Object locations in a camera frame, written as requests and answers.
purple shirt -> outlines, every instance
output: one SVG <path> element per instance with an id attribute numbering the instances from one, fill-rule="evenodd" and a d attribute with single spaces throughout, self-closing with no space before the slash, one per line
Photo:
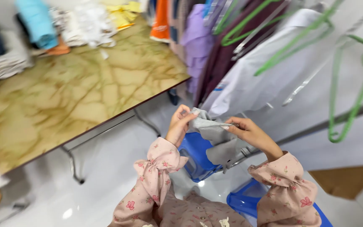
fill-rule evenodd
<path id="1" fill-rule="evenodd" d="M 204 26 L 202 17 L 204 4 L 195 4 L 187 18 L 187 28 L 180 44 L 184 46 L 187 73 L 192 77 L 188 82 L 188 91 L 195 94 L 199 77 L 208 55 L 214 45 L 212 26 Z"/>

maroon shirt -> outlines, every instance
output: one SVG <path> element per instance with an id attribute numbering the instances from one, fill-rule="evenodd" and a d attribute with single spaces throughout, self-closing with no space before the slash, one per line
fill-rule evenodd
<path id="1" fill-rule="evenodd" d="M 206 66 L 201 71 L 200 80 L 197 87 L 197 94 L 194 100 L 195 107 L 197 107 L 202 101 L 204 101 L 208 97 L 208 95 L 215 89 L 215 87 L 219 84 L 219 82 L 224 78 L 224 76 L 236 63 L 236 61 L 231 61 L 231 58 L 234 56 L 233 51 L 244 40 L 244 38 L 229 46 L 222 46 L 221 40 L 243 19 L 245 19 L 250 13 L 252 13 L 263 1 L 264 0 L 250 0 L 247 6 L 244 8 L 244 10 L 240 13 L 240 15 L 217 37 L 214 47 L 212 48 L 209 58 L 207 60 Z M 283 2 L 284 1 L 270 3 L 245 25 L 240 34 L 247 33 L 257 28 Z M 274 18 L 283 15 L 288 6 L 286 6 L 285 9 L 279 12 Z M 261 29 L 259 33 L 257 33 L 249 42 L 245 44 L 245 47 L 248 47 L 249 45 L 254 43 L 270 29 L 275 30 L 274 26 L 276 23 L 278 22 L 275 22 Z"/>

hand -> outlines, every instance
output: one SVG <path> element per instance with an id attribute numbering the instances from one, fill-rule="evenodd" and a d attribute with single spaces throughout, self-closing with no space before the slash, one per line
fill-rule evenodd
<path id="1" fill-rule="evenodd" d="M 179 147 L 183 141 L 184 135 L 188 130 L 188 122 L 199 115 L 199 111 L 189 113 L 190 108 L 181 104 L 170 120 L 169 130 L 165 139 L 174 146 Z"/>
<path id="2" fill-rule="evenodd" d="M 238 136 L 241 140 L 247 142 L 263 151 L 269 162 L 275 161 L 282 157 L 284 153 L 281 148 L 269 137 L 259 126 L 248 118 L 231 117 L 225 123 L 238 124 L 239 128 L 235 126 L 222 126 L 228 132 Z"/>

woman's right hand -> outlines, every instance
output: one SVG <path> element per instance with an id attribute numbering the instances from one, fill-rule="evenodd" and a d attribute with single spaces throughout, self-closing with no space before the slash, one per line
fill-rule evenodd
<path id="1" fill-rule="evenodd" d="M 225 121 L 225 123 L 238 124 L 239 128 L 235 126 L 222 126 L 222 128 L 237 135 L 238 138 L 253 147 L 263 151 L 267 155 L 269 162 L 275 161 L 284 155 L 281 148 L 273 141 L 273 139 L 271 139 L 270 136 L 268 136 L 249 118 L 231 117 Z"/>

blue plastic stool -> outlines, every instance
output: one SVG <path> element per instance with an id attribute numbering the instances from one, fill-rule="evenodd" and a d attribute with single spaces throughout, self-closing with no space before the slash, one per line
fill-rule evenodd
<path id="1" fill-rule="evenodd" d="M 211 147 L 211 143 L 198 132 L 187 133 L 179 147 L 180 155 L 189 158 L 184 168 L 194 182 L 200 182 L 222 168 L 208 160 L 205 151 Z"/>
<path id="2" fill-rule="evenodd" d="M 267 192 L 267 186 L 252 178 L 251 181 L 238 192 L 231 192 L 226 198 L 226 203 L 239 214 L 245 213 L 257 218 L 257 203 L 260 201 L 261 197 L 267 194 Z M 313 204 L 313 207 L 320 215 L 320 227 L 333 227 L 316 203 Z"/>

